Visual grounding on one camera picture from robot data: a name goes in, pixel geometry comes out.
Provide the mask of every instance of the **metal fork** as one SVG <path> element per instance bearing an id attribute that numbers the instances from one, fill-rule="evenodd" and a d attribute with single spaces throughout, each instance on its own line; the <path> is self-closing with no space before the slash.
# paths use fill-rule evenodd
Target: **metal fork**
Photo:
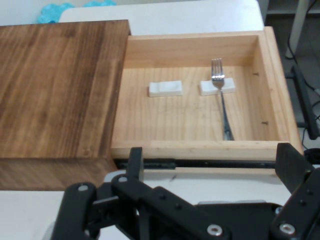
<path id="1" fill-rule="evenodd" d="M 223 139 L 224 140 L 234 140 L 234 136 L 231 132 L 231 128 L 229 125 L 227 112 L 226 112 L 226 106 L 225 106 L 225 100 L 222 88 L 225 85 L 225 74 L 224 70 L 222 68 L 222 59 L 216 58 L 211 59 L 211 81 L 212 84 L 220 90 L 221 95 L 221 102 L 222 102 L 222 109 L 223 109 Z"/>

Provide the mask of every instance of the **dark wooden lid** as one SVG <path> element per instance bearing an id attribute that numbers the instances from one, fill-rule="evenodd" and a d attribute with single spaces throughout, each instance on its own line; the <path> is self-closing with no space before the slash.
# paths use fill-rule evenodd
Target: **dark wooden lid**
<path id="1" fill-rule="evenodd" d="M 0 158 L 108 155 L 127 20 L 0 27 Z"/>

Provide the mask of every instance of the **screw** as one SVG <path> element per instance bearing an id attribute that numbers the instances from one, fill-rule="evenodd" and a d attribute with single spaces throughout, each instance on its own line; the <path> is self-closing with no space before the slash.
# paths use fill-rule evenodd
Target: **screw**
<path id="1" fill-rule="evenodd" d="M 306 190 L 306 194 L 308 194 L 308 195 L 313 195 L 314 193 L 313 193 L 310 189 L 307 189 L 307 190 Z"/>
<path id="2" fill-rule="evenodd" d="M 161 199 L 161 200 L 165 200 L 166 199 L 166 195 L 164 195 L 164 194 L 160 194 L 160 196 L 159 196 L 159 198 Z"/>
<path id="3" fill-rule="evenodd" d="M 222 235 L 223 231 L 219 225 L 211 224 L 206 229 L 209 235 L 219 237 Z"/>
<path id="4" fill-rule="evenodd" d="M 119 177 L 118 181 L 120 183 L 124 183 L 124 182 L 128 181 L 128 178 L 126 178 L 125 176 L 122 176 L 122 177 Z"/>
<path id="5" fill-rule="evenodd" d="M 280 226 L 280 231 L 283 232 L 284 234 L 292 235 L 295 233 L 296 229 L 294 226 L 292 226 L 289 223 L 282 223 Z"/>
<path id="6" fill-rule="evenodd" d="M 176 203 L 174 205 L 174 208 L 177 209 L 177 210 L 180 210 L 180 209 L 182 209 L 182 206 L 179 203 Z"/>
<path id="7" fill-rule="evenodd" d="M 278 206 L 276 209 L 275 209 L 275 214 L 279 214 L 282 210 L 282 206 Z"/>
<path id="8" fill-rule="evenodd" d="M 87 185 L 81 185 L 80 187 L 78 187 L 78 191 L 82 192 L 82 191 L 87 191 L 88 190 L 88 186 Z"/>

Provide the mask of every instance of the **black plastic linkage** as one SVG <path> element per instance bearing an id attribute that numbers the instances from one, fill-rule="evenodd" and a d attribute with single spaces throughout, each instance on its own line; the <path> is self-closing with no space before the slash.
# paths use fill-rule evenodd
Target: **black plastic linkage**
<path id="1" fill-rule="evenodd" d="M 305 78 L 297 65 L 292 66 L 291 73 L 286 74 L 285 78 L 292 79 L 294 82 L 296 93 L 301 106 L 301 111 L 303 113 L 303 118 L 305 121 L 304 126 L 307 127 L 309 138 L 311 140 L 315 140 L 317 137 L 320 136 L 320 133 L 317 122 L 315 120 L 315 114 L 312 110 L 312 106 L 309 100 Z"/>
<path id="2" fill-rule="evenodd" d="M 127 159 L 115 159 L 118 169 L 127 169 Z M 176 168 L 234 168 L 234 169 L 274 169 L 275 161 L 267 160 L 203 160 L 148 158 L 143 160 L 144 169 L 173 170 Z"/>
<path id="3" fill-rule="evenodd" d="M 274 203 L 192 205 L 139 181 L 143 163 L 142 148 L 133 148 L 126 174 L 97 189 L 87 182 L 68 187 L 51 240 L 94 240 L 111 225 L 131 240 L 320 239 L 320 168 L 288 143 L 278 145 L 275 161 L 276 174 L 292 193 L 282 208 Z"/>

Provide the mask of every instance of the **table surface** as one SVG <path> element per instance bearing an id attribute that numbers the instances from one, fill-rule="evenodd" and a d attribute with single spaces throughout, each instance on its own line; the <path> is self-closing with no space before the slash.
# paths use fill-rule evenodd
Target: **table surface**
<path id="1" fill-rule="evenodd" d="M 78 7 L 60 22 L 128 19 L 132 35 L 256 31 L 264 28 L 256 0 L 201 0 Z"/>
<path id="2" fill-rule="evenodd" d="M 132 35 L 257 31 L 264 27 L 255 0 L 203 0 L 73 8 L 65 11 L 60 21 L 120 19 L 129 19 Z M 283 205 L 290 196 L 275 176 L 274 170 L 267 169 L 255 173 L 240 169 L 215 173 L 146 173 L 144 182 L 151 187 L 167 188 L 192 204 L 200 201 L 265 200 Z M 43 239 L 46 229 L 55 221 L 62 196 L 62 191 L 1 191 L 1 238 Z M 101 232 L 100 240 L 110 238 L 126 239 L 114 227 Z"/>

